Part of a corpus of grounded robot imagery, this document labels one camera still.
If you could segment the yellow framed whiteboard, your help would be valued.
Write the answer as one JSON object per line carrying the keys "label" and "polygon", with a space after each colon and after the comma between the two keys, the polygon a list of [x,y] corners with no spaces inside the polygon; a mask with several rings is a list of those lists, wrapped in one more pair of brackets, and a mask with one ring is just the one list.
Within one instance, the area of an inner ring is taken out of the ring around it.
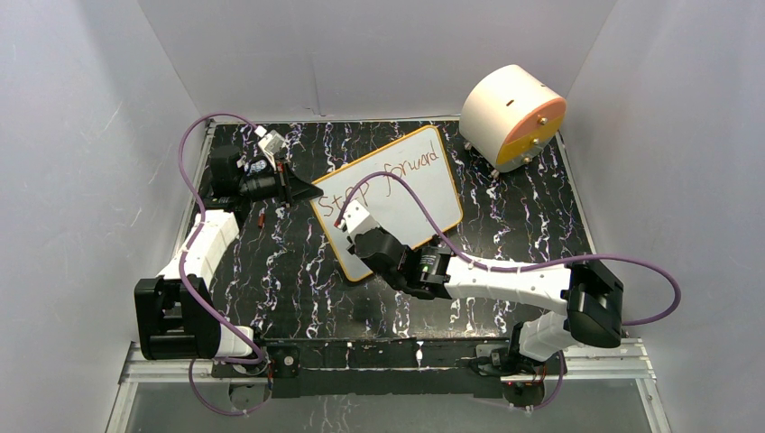
{"label": "yellow framed whiteboard", "polygon": [[[377,171],[402,178],[442,231],[455,227],[464,215],[448,152],[434,125],[423,126],[320,178],[315,185],[324,194],[312,199],[310,205],[336,253],[342,273],[353,282],[372,272],[347,251],[346,235],[334,227],[334,223],[352,187],[364,176]],[[435,234],[407,190],[389,177],[366,181],[354,198],[403,244],[420,246]]]}

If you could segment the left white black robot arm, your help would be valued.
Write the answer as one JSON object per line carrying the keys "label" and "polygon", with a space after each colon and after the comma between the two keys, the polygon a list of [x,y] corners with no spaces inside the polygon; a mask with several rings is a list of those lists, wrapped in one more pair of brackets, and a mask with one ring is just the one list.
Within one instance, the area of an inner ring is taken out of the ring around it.
{"label": "left white black robot arm", "polygon": [[148,360],[235,361],[248,375],[268,367],[268,349],[250,327],[238,327],[214,308],[209,287],[223,255],[238,237],[255,201],[282,207],[322,196],[290,163],[268,152],[248,160],[236,145],[209,154],[210,191],[189,235],[172,260],[134,288],[143,356]]}

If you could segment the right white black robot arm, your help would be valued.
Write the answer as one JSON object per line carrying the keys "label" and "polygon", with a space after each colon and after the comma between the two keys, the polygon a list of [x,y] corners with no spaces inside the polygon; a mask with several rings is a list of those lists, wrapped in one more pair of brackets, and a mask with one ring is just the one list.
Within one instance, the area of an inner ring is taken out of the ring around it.
{"label": "right white black robot arm", "polygon": [[545,309],[513,329],[510,366],[532,373],[572,345],[622,341],[622,282],[599,260],[535,269],[527,263],[457,257],[446,247],[411,249],[382,228],[350,238],[350,253],[394,290],[424,300],[483,298]]}

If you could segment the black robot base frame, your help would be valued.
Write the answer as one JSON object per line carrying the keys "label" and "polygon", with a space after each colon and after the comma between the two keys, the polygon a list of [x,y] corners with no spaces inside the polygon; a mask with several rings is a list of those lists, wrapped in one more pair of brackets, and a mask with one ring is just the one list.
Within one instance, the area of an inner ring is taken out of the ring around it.
{"label": "black robot base frame", "polygon": [[508,377],[507,338],[267,339],[269,366],[217,364],[216,379],[270,384],[289,399],[341,394],[467,394],[501,398]]}

